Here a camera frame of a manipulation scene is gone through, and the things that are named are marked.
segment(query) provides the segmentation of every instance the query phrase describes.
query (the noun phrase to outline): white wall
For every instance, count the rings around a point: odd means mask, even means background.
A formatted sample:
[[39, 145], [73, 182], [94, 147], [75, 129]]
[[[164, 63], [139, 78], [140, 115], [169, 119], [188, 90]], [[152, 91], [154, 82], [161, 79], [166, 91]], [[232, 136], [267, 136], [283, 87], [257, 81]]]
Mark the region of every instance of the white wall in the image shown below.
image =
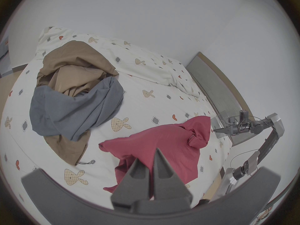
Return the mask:
[[[259, 164], [281, 175], [278, 195], [300, 166], [300, 42], [292, 24], [262, 0], [247, 0], [215, 42], [203, 53], [239, 90], [254, 116], [277, 113], [283, 137]], [[258, 149], [271, 129], [231, 148], [225, 165], [242, 152]], [[236, 157], [241, 166], [253, 152]]]
[[215, 40], [244, 0], [25, 0], [10, 28], [14, 66], [35, 56], [40, 32], [64, 26], [122, 38], [187, 65]]

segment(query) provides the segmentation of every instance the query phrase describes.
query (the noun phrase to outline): robotic arm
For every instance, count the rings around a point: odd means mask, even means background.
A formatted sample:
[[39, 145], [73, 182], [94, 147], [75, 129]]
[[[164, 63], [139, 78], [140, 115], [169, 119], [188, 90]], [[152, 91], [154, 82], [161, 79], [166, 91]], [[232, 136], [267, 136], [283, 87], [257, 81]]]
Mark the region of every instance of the robotic arm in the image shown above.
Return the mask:
[[283, 136], [284, 127], [280, 117], [276, 113], [273, 113], [260, 121], [250, 121], [248, 111], [241, 110], [239, 117], [239, 121], [237, 121], [235, 117], [230, 117], [228, 121], [225, 121], [227, 125], [225, 128], [215, 129], [214, 132], [235, 136], [240, 133], [247, 132], [259, 134], [264, 129], [269, 127], [272, 127], [273, 130], [268, 138], [265, 139], [265, 142], [260, 149], [254, 152], [253, 155], [244, 162], [243, 166], [236, 169], [227, 168], [222, 178], [222, 182], [211, 201], [224, 196], [226, 193], [229, 193], [230, 190], [237, 185], [240, 178], [244, 177], [245, 174], [249, 175], [254, 172], [257, 168], [257, 165], [270, 152], [279, 138]]

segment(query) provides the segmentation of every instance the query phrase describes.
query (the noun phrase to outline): mattress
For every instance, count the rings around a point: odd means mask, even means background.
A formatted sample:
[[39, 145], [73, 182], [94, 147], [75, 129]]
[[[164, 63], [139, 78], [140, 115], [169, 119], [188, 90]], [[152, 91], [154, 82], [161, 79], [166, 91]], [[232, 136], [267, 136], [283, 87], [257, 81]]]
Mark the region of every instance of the mattress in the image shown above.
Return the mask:
[[[94, 160], [94, 164], [67, 164], [42, 136], [32, 130], [29, 118], [36, 77], [43, 67], [44, 56], [70, 40], [84, 41], [105, 56], [119, 72], [116, 78], [124, 89], [122, 106], [115, 115], [123, 122], [123, 127], [116, 131], [111, 121], [107, 121], [91, 130], [81, 162]], [[67, 28], [46, 28], [39, 38], [36, 57], [14, 84], [2, 114], [0, 154], [3, 171], [17, 198], [42, 224], [48, 222], [34, 206], [21, 183], [21, 178], [36, 168], [45, 170], [58, 184], [82, 199], [113, 209], [111, 193], [104, 191], [103, 187], [117, 184], [114, 168], [119, 160], [101, 151], [98, 144], [159, 125], [183, 123], [198, 115], [214, 117], [216, 113], [177, 60], [120, 39], [82, 34]], [[191, 207], [197, 205], [213, 183], [231, 145], [228, 137], [218, 139], [211, 129], [208, 145], [200, 149], [198, 178], [186, 184], [193, 194]], [[76, 177], [77, 182], [68, 185], [65, 174]]]

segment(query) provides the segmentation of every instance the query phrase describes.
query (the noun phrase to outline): gray headboard panel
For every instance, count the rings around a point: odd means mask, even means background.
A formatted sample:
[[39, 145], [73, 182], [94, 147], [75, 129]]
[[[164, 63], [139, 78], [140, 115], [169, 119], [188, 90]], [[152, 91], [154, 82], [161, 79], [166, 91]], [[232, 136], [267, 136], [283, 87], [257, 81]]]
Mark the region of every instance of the gray headboard panel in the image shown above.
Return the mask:
[[[235, 86], [225, 74], [202, 53], [199, 52], [186, 69], [200, 90], [207, 97], [217, 114], [226, 111], [229, 117], [237, 116], [241, 109], [245, 109], [249, 111], [249, 115], [252, 116], [248, 105]], [[233, 143], [232, 146], [235, 146], [254, 137], [254, 134], [242, 133], [229, 137]]]

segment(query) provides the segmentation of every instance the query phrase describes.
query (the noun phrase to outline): brown garment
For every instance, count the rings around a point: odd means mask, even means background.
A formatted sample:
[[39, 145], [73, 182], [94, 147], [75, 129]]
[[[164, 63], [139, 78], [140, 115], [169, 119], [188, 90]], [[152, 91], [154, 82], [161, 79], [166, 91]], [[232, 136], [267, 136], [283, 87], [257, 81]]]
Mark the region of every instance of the brown garment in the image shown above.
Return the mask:
[[[90, 45], [70, 41], [45, 56], [43, 68], [37, 75], [37, 87], [48, 85], [74, 97], [90, 91], [103, 78], [116, 75], [115, 67]], [[62, 135], [44, 136], [44, 139], [61, 159], [76, 165], [87, 148], [90, 135], [89, 130], [84, 132], [77, 142]]]

